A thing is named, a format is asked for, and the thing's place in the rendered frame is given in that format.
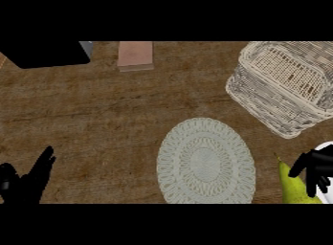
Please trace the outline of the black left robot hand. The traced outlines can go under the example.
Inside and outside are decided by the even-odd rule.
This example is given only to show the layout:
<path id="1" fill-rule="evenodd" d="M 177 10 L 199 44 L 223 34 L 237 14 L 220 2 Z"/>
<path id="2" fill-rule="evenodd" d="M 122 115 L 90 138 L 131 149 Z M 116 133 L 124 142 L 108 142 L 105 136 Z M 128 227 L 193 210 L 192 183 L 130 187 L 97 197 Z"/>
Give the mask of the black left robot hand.
<path id="1" fill-rule="evenodd" d="M 53 148 L 49 146 L 22 176 L 18 176 L 10 163 L 0 165 L 0 195 L 6 205 L 37 205 L 41 202 L 54 160 Z"/>

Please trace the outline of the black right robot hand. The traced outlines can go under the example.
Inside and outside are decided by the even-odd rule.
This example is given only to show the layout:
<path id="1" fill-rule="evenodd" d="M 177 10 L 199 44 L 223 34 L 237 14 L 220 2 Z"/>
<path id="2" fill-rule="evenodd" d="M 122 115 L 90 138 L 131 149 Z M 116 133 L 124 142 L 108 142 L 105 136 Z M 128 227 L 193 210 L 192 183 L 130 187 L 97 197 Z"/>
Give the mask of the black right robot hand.
<path id="1" fill-rule="evenodd" d="M 333 144 L 322 149 L 311 149 L 302 153 L 294 163 L 288 176 L 295 178 L 305 170 L 305 187 L 310 198 L 317 196 L 317 190 L 323 194 L 329 192 L 333 179 Z"/>

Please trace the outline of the green pear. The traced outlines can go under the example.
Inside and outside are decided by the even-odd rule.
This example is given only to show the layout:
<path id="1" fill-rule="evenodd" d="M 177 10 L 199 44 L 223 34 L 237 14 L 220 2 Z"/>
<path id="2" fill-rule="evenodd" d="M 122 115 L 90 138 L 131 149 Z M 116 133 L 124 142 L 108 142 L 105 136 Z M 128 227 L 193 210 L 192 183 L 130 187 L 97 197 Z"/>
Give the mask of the green pear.
<path id="1" fill-rule="evenodd" d="M 279 161 L 279 172 L 280 172 L 280 183 L 283 189 L 283 203 L 285 204 L 320 204 L 322 201 L 317 197 L 310 197 L 307 193 L 307 186 L 299 177 L 289 177 L 291 167 L 283 162 L 280 156 Z"/>

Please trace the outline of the white wicker basket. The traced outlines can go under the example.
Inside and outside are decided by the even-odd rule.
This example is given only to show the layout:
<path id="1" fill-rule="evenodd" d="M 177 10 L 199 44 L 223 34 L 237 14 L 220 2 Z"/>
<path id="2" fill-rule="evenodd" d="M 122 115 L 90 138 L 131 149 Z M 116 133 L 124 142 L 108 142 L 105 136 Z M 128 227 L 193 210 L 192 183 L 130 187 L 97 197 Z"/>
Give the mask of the white wicker basket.
<path id="1" fill-rule="evenodd" d="M 333 41 L 252 41 L 226 92 L 286 139 L 333 118 Z"/>

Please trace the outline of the round white lace placemat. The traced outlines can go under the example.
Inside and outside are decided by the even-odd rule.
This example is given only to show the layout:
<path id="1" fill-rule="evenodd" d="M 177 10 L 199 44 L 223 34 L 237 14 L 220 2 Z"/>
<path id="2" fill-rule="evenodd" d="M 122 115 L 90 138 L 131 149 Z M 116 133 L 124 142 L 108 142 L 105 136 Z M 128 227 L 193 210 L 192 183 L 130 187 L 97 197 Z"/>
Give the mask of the round white lace placemat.
<path id="1" fill-rule="evenodd" d="M 249 204 L 254 159 L 233 128 L 211 118 L 178 123 L 158 151 L 156 176 L 170 204 Z"/>

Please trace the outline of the black flat appliance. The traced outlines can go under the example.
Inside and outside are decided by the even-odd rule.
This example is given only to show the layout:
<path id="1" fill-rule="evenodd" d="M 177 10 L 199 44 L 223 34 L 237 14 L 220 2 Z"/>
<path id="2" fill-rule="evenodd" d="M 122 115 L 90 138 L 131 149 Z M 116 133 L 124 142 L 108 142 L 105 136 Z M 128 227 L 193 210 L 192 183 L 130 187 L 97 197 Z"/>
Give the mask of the black flat appliance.
<path id="1" fill-rule="evenodd" d="M 22 69 L 87 64 L 80 41 L 1 41 L 0 52 Z"/>

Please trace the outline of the grey flat panel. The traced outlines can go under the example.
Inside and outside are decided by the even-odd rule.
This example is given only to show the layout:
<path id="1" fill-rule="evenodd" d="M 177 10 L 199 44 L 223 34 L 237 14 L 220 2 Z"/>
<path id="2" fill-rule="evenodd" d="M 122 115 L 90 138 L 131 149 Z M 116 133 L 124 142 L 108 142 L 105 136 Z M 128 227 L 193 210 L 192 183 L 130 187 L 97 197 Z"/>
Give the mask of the grey flat panel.
<path id="1" fill-rule="evenodd" d="M 91 41 L 80 41 L 80 43 L 83 45 L 83 49 L 84 49 L 84 52 L 85 52 L 88 58 L 91 58 L 93 42 Z"/>

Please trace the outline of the pink rectangular block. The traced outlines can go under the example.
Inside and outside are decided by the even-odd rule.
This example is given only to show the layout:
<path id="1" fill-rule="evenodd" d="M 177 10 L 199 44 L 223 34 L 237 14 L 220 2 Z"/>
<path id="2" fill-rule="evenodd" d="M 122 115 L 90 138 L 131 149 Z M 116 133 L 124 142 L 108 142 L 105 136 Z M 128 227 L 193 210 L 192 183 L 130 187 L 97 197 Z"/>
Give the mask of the pink rectangular block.
<path id="1" fill-rule="evenodd" d="M 121 72 L 153 69 L 152 42 L 121 41 L 118 45 L 116 67 Z"/>

